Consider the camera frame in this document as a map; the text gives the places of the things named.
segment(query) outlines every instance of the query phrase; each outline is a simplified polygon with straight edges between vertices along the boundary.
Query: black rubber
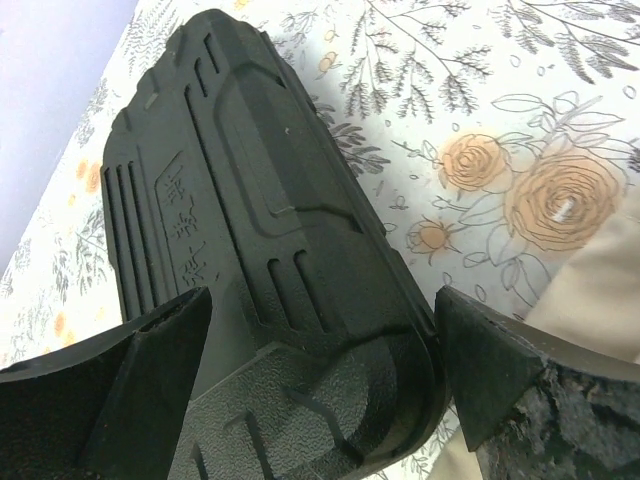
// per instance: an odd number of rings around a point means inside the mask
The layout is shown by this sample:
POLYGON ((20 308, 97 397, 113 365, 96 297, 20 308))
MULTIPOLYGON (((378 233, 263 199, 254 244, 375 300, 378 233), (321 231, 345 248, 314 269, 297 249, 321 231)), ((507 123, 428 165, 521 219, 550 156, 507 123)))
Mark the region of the black rubber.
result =
POLYGON ((360 479, 427 440, 433 314, 266 34, 217 10, 179 28, 102 180, 126 319, 213 297, 169 478, 360 479))

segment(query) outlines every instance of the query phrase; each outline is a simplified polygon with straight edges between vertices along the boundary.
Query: black rubber shoe sole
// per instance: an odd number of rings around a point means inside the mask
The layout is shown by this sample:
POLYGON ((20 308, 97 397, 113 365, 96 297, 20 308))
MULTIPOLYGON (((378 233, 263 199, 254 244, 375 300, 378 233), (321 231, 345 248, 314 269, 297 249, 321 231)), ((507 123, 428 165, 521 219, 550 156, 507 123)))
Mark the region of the black rubber shoe sole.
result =
POLYGON ((266 34, 217 10, 178 29, 102 180, 125 318, 213 298, 170 478, 360 479, 431 435, 432 312, 266 34))

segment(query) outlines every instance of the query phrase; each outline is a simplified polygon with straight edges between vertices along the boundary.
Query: patterned background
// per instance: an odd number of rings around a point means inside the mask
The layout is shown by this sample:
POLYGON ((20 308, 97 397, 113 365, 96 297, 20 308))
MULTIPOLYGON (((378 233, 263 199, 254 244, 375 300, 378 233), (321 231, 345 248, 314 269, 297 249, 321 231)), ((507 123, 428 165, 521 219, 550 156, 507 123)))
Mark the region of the patterned background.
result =
MULTIPOLYGON (((454 285, 524 317, 637 182, 638 0, 141 0, 0 282, 0 366, 121 321, 102 150, 167 37, 214 7, 298 72, 429 301, 454 285)), ((457 426, 376 477, 428 478, 457 426)))

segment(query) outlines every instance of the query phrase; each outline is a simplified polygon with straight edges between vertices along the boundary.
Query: orange rose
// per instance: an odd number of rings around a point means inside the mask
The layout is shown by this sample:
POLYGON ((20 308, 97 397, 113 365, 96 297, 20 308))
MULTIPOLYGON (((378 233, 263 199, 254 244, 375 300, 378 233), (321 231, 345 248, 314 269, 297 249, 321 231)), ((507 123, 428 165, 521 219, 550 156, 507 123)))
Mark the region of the orange rose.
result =
POLYGON ((407 246, 413 253, 426 253, 429 255, 429 263, 433 255, 441 250, 456 250, 451 244, 451 235, 454 233, 440 222, 424 219, 411 227, 407 236, 407 246))
POLYGON ((78 167, 76 168, 76 178, 78 180, 82 180, 87 173, 88 168, 89 162, 87 161, 87 159, 83 158, 82 160, 80 160, 80 163, 78 163, 78 167))
POLYGON ((327 73, 329 69, 333 67, 333 64, 335 63, 337 57, 338 54, 336 52, 327 53, 324 58, 320 60, 320 63, 318 64, 318 70, 320 70, 322 73, 327 73))
POLYGON ((506 190, 513 179, 509 152, 487 135, 465 135, 451 145, 440 159, 440 181, 467 192, 491 184, 506 190))
POLYGON ((511 230, 542 250, 575 250, 613 213, 621 193, 605 162, 552 157, 516 179, 504 212, 511 230))
POLYGON ((96 193, 100 188, 100 164, 93 163, 89 169, 89 175, 87 176, 85 190, 89 194, 96 193))
POLYGON ((249 4, 249 0, 236 0, 236 3, 234 4, 234 8, 236 10, 242 10, 248 4, 249 4))

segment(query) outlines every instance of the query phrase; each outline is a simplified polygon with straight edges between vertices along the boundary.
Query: white wall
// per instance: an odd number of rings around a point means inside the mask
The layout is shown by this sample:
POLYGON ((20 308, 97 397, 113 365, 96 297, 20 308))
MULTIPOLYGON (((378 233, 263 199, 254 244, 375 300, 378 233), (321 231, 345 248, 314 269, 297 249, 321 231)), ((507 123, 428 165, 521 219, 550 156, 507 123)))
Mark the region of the white wall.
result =
POLYGON ((136 3, 0 0, 0 272, 136 3))

